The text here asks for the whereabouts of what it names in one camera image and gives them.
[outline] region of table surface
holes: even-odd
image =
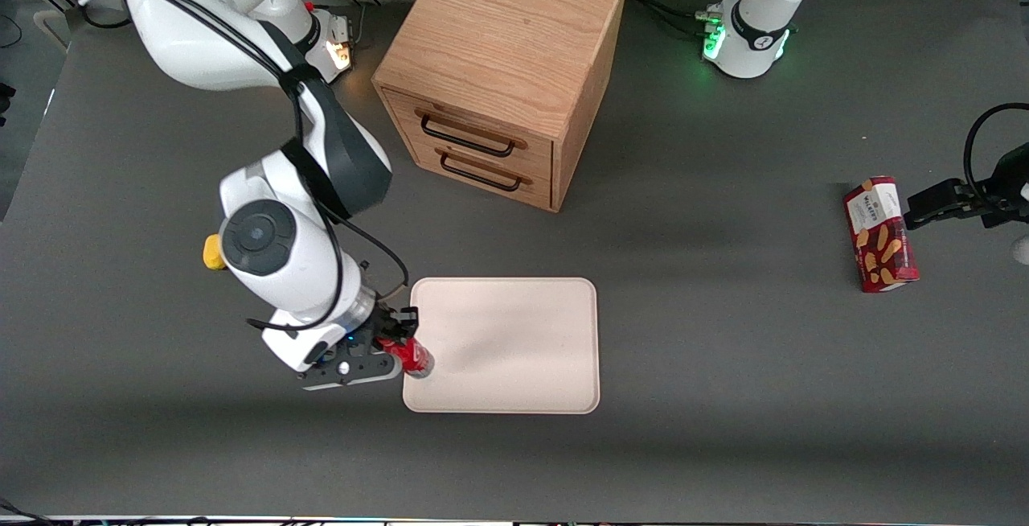
[[[419,415],[400,380],[297,389],[243,322],[269,307],[200,258],[218,180],[288,137],[288,102],[188,90],[132,29],[85,29],[0,226],[4,496],[49,514],[1029,521],[1023,231],[926,226],[922,281],[865,295],[841,201],[871,175],[902,196],[959,175],[975,116],[1025,100],[1016,0],[808,0],[755,81],[632,2],[556,215],[412,164],[368,82],[406,9],[368,9],[334,85],[395,171],[357,220],[415,279],[590,279],[597,411]],[[1025,131],[997,116],[981,170]]]

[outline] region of wood grain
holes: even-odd
[[[556,142],[622,0],[418,0],[379,85]]]
[[[593,121],[596,119],[600,102],[604,100],[607,81],[611,75],[611,64],[614,61],[614,46],[618,39],[623,3],[625,0],[618,1],[617,8],[610,16],[610,24],[605,29],[606,34],[598,43],[597,52],[594,55],[596,61],[590,69],[586,82],[582,83],[575,109],[568,120],[568,130],[565,131],[564,141],[554,152],[553,204],[556,210],[561,210],[565,201],[572,175],[575,173],[575,167],[578,166],[578,160],[586,147],[590,131],[593,130]]]

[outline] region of wooden cabinet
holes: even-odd
[[[624,1],[416,1],[372,76],[415,163],[560,210]]]

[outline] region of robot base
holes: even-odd
[[[714,31],[710,32],[708,38],[705,39],[701,57],[710,61],[711,64],[717,65],[721,71],[734,76],[734,78],[756,78],[756,76],[768,72],[769,68],[772,68],[772,64],[782,57],[786,39],[789,38],[789,31],[786,31],[786,34],[778,42],[773,42],[768,49],[750,49],[750,43],[747,42],[747,39],[744,39],[743,35],[736,31],[732,21],[728,21],[733,6],[738,1],[722,0],[708,6],[707,13],[712,13],[712,15],[717,13],[714,16],[720,16],[721,20],[716,24],[717,27]]]
[[[313,65],[322,78],[331,83],[351,67],[350,24],[346,16],[332,15],[324,9],[311,12],[321,25],[321,34],[305,60]]]

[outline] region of black metal handle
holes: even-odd
[[[488,145],[478,145],[475,144],[475,142],[468,142],[467,140],[463,140],[463,138],[456,137],[456,135],[441,133],[441,131],[434,131],[429,127],[428,114],[422,116],[422,131],[425,134],[431,135],[433,138],[439,138],[439,140],[451,142],[451,144],[463,145],[465,148],[476,149],[476,151],[482,152],[483,154],[497,156],[497,159],[506,159],[506,156],[510,156],[512,149],[514,149],[514,142],[511,141],[507,141],[507,148],[496,149],[490,148]]]
[[[463,175],[463,177],[467,178],[468,180],[482,182],[485,185],[492,185],[493,188],[503,189],[504,192],[514,192],[516,189],[518,189],[519,185],[522,185],[521,177],[514,178],[514,184],[507,185],[507,184],[500,184],[500,182],[494,182],[489,178],[483,178],[481,177],[481,175],[471,174],[469,173],[469,171],[462,171],[460,168],[449,167],[447,166],[447,157],[450,154],[447,154],[447,152],[439,155],[439,166],[442,167],[445,171],[449,171],[449,173],[454,173],[456,175]]]

